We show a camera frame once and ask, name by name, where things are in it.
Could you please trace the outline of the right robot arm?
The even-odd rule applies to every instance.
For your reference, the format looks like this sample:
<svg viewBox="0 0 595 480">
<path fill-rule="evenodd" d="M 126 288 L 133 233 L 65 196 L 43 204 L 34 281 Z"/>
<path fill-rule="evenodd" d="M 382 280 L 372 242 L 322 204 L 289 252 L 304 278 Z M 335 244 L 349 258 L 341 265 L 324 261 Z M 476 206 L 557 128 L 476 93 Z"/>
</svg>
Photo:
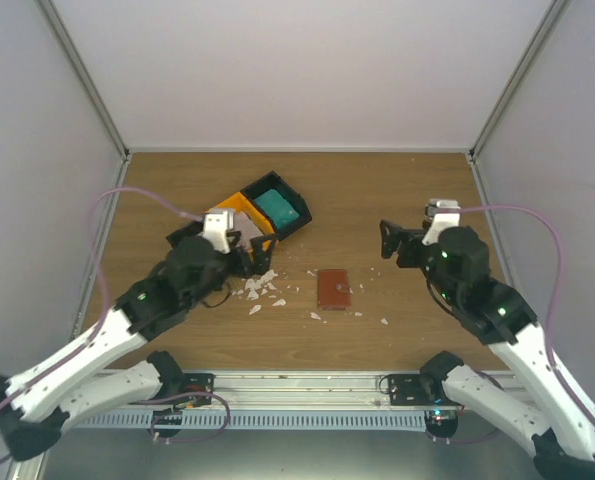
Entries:
<svg viewBox="0 0 595 480">
<path fill-rule="evenodd" d="M 428 403 L 460 404 L 512 438 L 544 479 L 595 479 L 595 406 L 564 388 L 563 368 L 546 352 L 545 331 L 526 300 L 491 275 L 489 248 L 458 217 L 423 229 L 379 224 L 381 255 L 419 269 L 460 325 L 503 361 L 534 403 L 527 405 L 443 351 L 420 369 Z"/>
</svg>

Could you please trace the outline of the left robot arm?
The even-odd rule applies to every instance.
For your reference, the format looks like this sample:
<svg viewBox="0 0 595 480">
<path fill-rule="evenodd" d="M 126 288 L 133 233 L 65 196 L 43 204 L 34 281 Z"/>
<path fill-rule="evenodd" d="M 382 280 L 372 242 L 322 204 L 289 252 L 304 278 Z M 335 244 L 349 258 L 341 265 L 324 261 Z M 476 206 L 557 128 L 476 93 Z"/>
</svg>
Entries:
<svg viewBox="0 0 595 480">
<path fill-rule="evenodd" d="M 189 311 L 227 287 L 231 276 L 265 274 L 277 243 L 258 236 L 250 248 L 239 233 L 225 235 L 227 252 L 203 234 L 179 231 L 171 249 L 102 318 L 56 353 L 12 377 L 0 375 L 0 434 L 10 458 L 30 460 L 49 450 L 68 428 L 106 410 L 156 399 L 170 404 L 183 391 L 181 370 L 158 352 L 127 373 L 96 380 L 122 356 L 183 322 Z"/>
</svg>

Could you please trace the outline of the brown leather card holder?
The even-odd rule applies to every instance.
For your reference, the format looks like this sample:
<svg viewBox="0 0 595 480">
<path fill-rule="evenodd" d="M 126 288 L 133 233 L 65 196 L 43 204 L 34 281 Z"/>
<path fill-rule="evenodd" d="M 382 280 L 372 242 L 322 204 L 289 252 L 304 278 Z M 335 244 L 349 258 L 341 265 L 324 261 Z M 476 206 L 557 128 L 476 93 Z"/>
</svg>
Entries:
<svg viewBox="0 0 595 480">
<path fill-rule="evenodd" d="M 320 310 L 342 311 L 350 306 L 348 273 L 343 269 L 317 272 L 317 307 Z"/>
</svg>

